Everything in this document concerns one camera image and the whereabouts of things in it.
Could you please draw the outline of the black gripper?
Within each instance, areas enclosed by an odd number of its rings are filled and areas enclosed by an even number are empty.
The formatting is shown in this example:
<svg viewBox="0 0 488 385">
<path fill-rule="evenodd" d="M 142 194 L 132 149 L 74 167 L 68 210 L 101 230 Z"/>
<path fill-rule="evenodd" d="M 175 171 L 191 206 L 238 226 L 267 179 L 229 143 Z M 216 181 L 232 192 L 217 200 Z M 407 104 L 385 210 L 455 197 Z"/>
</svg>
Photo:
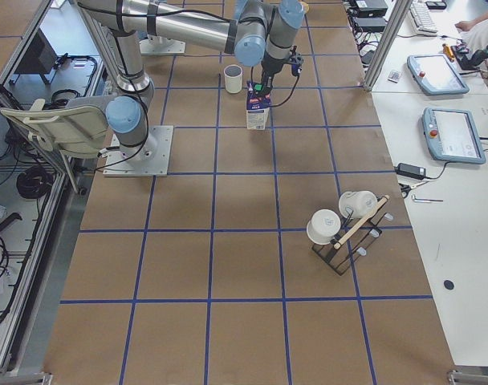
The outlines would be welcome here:
<svg viewBox="0 0 488 385">
<path fill-rule="evenodd" d="M 260 94 L 263 98 L 269 99 L 270 93 L 273 88 L 273 79 L 278 74 L 284 65 L 283 59 L 264 59 L 261 62 L 262 75 L 261 75 L 261 91 Z"/>
</svg>

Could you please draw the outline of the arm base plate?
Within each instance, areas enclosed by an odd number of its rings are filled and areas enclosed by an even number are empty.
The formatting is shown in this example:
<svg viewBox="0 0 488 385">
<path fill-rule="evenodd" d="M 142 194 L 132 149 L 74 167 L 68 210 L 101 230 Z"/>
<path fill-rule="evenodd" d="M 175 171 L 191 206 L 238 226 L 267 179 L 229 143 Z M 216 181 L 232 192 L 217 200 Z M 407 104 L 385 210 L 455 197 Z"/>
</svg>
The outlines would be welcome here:
<svg viewBox="0 0 488 385">
<path fill-rule="evenodd" d="M 151 126 L 142 149 L 120 146 L 113 134 L 111 146 L 120 148 L 108 153 L 102 172 L 107 177 L 167 176 L 172 142 L 172 125 Z"/>
<path fill-rule="evenodd" d="M 185 42 L 149 35 L 139 41 L 140 53 L 147 56 L 183 55 Z"/>
</svg>

